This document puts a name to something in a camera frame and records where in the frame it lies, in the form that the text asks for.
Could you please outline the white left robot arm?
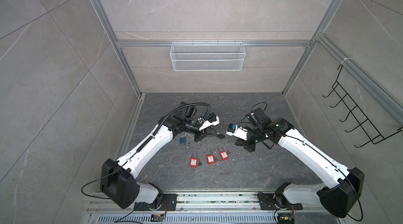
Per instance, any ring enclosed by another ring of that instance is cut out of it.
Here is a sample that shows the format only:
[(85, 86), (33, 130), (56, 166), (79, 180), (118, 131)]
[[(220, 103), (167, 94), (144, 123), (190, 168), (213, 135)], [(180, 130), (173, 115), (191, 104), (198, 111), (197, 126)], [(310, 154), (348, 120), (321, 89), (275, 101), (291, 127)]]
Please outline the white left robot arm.
[(122, 209), (134, 203), (158, 209), (163, 202), (163, 191), (152, 183), (137, 182), (136, 178), (148, 161), (181, 133), (193, 134), (196, 142), (209, 136), (223, 139), (224, 135), (213, 129), (219, 124), (219, 117), (210, 109), (207, 103), (182, 102), (161, 117), (152, 132), (127, 154), (104, 162), (100, 190)]

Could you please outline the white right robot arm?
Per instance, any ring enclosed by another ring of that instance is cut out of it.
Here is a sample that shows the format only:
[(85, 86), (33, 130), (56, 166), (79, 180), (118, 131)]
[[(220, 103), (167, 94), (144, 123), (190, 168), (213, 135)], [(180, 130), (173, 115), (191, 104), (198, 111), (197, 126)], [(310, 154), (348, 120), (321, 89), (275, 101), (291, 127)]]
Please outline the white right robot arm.
[(364, 173), (337, 162), (308, 141), (290, 122), (283, 118), (271, 120), (261, 108), (246, 115), (251, 126), (229, 124), (227, 135), (237, 138), (236, 145), (254, 152), (256, 144), (270, 140), (285, 148), (320, 179), (316, 185), (283, 183), (273, 199), (278, 208), (295, 204), (322, 206), (332, 215), (344, 218), (355, 204), (360, 203)]

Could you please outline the blue padlock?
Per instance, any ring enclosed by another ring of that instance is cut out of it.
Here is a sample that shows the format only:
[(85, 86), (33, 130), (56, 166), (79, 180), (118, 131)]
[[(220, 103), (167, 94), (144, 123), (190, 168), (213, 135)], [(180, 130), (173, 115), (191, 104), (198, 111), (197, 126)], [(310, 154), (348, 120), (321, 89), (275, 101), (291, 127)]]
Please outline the blue padlock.
[(186, 136), (187, 136), (186, 133), (181, 135), (179, 138), (179, 143), (183, 144), (185, 148), (190, 148), (190, 142), (187, 140)]

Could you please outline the red safety padlock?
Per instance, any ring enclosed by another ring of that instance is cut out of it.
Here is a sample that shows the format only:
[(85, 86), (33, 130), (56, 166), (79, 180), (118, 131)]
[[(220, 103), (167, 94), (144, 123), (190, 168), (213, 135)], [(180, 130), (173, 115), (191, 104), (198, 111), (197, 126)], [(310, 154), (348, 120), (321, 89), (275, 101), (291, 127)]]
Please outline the red safety padlock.
[(199, 163), (198, 153), (193, 152), (190, 159), (190, 167), (198, 167), (198, 163)]
[(229, 154), (222, 145), (218, 146), (218, 153), (223, 161), (229, 159)]
[(209, 148), (206, 150), (206, 158), (207, 158), (208, 165), (212, 165), (212, 164), (216, 163), (216, 158), (215, 158), (212, 150)]

